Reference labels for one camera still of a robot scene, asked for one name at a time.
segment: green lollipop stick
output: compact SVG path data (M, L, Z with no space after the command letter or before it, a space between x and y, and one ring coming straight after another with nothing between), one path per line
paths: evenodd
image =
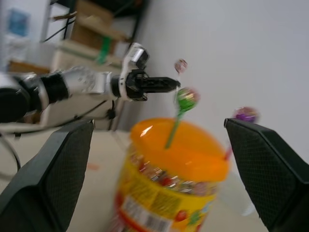
M183 117L184 113L191 110L197 105L197 102L199 100L199 95L190 88L182 88L177 93L177 103L178 103L178 114L175 118L175 123L172 128L171 133L169 134L168 142L165 145L165 149L168 149L173 141L173 138L175 137L175 133L177 131L177 128L179 126L180 120Z

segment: orange lid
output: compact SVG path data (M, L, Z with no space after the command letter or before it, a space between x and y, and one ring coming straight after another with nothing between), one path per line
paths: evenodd
M193 181L223 181L228 173L225 151L201 128L181 121L170 148L165 149L174 119L154 118L136 124L131 139L145 160Z

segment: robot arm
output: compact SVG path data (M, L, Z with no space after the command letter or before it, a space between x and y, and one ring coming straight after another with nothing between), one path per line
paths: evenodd
M170 92L180 86L168 77L148 77L144 71L148 58L147 51L134 43L123 60L120 75L86 67L42 76L0 73L0 123L15 122L28 112L44 110L74 95L146 101L146 93Z

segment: table surface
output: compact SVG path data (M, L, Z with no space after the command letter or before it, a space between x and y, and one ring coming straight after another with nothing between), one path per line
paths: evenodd
M22 165L38 153L52 131L8 138L20 156ZM109 225L114 191L125 151L129 144L126 132L94 131L84 185L77 202L69 232L103 232ZM16 171L14 159L0 145L0 192ZM216 200L202 232L267 232L257 217L242 217L223 202Z

